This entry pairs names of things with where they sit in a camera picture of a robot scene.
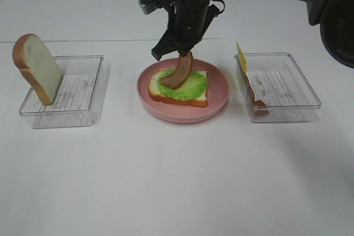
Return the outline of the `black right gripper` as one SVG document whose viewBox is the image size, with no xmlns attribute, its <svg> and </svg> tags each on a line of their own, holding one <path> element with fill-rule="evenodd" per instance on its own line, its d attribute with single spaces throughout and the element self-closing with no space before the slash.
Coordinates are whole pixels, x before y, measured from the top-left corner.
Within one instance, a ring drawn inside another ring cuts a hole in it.
<svg viewBox="0 0 354 236">
<path fill-rule="evenodd" d="M 185 57 L 201 41 L 212 20 L 221 10 L 211 1 L 221 0 L 176 0 L 174 14 L 169 18 L 168 29 L 157 45 L 152 48 L 156 61 L 178 50 Z"/>
</svg>

